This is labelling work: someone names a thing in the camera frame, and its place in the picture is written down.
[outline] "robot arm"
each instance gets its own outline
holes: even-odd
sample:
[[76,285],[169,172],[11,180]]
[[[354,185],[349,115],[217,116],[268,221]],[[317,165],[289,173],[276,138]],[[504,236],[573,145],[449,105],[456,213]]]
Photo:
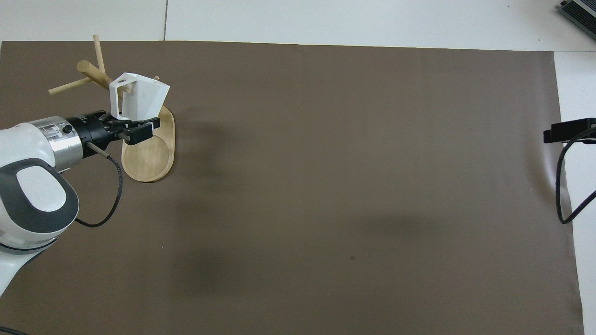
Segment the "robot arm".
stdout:
[[159,119],[119,120],[104,111],[49,117],[0,130],[0,296],[16,272],[74,221],[79,200],[59,172],[109,143],[151,138]]

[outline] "wooden base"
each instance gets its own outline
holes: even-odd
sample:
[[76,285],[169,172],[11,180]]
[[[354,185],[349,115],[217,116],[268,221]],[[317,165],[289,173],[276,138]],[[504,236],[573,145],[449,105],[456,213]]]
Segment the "wooden base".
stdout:
[[174,163],[175,127],[172,112],[159,112],[160,127],[153,137],[136,145],[122,142],[122,167],[132,179],[153,182],[164,177]]

